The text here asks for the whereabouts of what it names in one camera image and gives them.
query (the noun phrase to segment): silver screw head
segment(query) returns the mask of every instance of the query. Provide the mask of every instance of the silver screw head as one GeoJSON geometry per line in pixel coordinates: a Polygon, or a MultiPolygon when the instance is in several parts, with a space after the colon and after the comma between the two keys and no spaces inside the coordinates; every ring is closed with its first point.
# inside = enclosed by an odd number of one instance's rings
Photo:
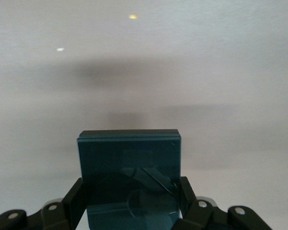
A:
{"type": "Polygon", "coordinates": [[[18,217],[18,213],[17,213],[17,212],[14,212],[14,213],[12,213],[12,214],[10,214],[10,215],[8,216],[8,219],[14,219],[14,218],[16,218],[16,217],[18,217]]]}
{"type": "Polygon", "coordinates": [[[49,206],[48,210],[49,210],[49,211],[52,211],[52,210],[55,210],[56,208],[57,208],[56,205],[51,205],[51,206],[49,206]]]}
{"type": "Polygon", "coordinates": [[[199,207],[207,207],[207,203],[202,200],[198,202],[198,205],[199,207]]]}
{"type": "Polygon", "coordinates": [[[241,207],[236,207],[235,211],[239,214],[239,215],[245,215],[245,211],[243,208],[241,207]]]}

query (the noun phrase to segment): blue transparent block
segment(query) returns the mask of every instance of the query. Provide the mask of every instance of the blue transparent block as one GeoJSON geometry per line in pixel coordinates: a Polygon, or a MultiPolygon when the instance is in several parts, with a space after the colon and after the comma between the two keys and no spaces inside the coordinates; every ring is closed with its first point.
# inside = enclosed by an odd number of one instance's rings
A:
{"type": "Polygon", "coordinates": [[[92,230],[170,230],[179,218],[177,130],[84,131],[78,141],[92,230]]]}

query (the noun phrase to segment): light spot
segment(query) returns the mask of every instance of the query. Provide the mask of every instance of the light spot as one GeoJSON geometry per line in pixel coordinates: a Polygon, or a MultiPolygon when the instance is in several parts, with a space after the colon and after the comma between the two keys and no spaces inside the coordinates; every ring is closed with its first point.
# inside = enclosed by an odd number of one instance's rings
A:
{"type": "Polygon", "coordinates": [[[135,14],[131,14],[131,15],[129,15],[129,18],[130,19],[137,19],[138,17],[135,14]]]}

